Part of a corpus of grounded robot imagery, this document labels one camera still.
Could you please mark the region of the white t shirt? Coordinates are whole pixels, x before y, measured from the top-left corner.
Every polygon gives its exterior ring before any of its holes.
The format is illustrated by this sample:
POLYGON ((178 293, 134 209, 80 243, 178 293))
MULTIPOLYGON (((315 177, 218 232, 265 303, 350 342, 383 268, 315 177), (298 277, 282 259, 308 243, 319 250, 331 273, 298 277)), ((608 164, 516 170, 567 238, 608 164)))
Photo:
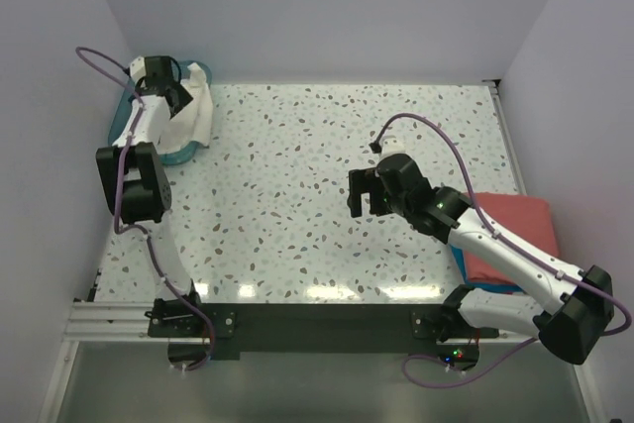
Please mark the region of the white t shirt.
POLYGON ((160 136, 158 153, 168 163, 188 161, 193 147, 208 148, 211 142, 214 104, 210 92, 211 71, 204 63, 182 63, 181 85, 192 101, 178 112, 160 136))

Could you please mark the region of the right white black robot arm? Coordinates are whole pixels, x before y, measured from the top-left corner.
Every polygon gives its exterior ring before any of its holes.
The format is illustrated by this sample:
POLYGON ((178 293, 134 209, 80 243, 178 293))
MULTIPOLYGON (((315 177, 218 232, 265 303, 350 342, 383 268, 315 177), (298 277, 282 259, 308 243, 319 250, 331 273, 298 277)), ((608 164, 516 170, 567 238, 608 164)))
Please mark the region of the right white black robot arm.
POLYGON ((561 261, 493 221, 459 190, 432 186, 393 137, 373 151, 376 166, 348 174, 352 217, 362 215, 366 195, 372 215, 396 214, 414 231, 482 259, 521 289, 503 294, 461 284, 441 306, 441 325, 510 331, 538 340, 569 364, 583 364, 614 317, 610 274, 561 261))

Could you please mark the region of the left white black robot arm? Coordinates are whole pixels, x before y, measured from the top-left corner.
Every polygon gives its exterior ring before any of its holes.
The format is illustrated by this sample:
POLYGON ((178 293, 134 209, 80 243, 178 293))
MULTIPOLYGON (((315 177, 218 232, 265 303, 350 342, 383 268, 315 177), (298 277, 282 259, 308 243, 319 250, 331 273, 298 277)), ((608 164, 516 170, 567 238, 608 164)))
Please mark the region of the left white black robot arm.
POLYGON ((171 232, 171 186, 157 151, 169 121, 192 96, 170 56, 140 57, 124 71, 132 81, 130 117, 113 144, 96 152, 114 231, 137 231, 147 247, 156 293, 153 308, 146 313, 149 335, 203 337, 209 326, 171 232))

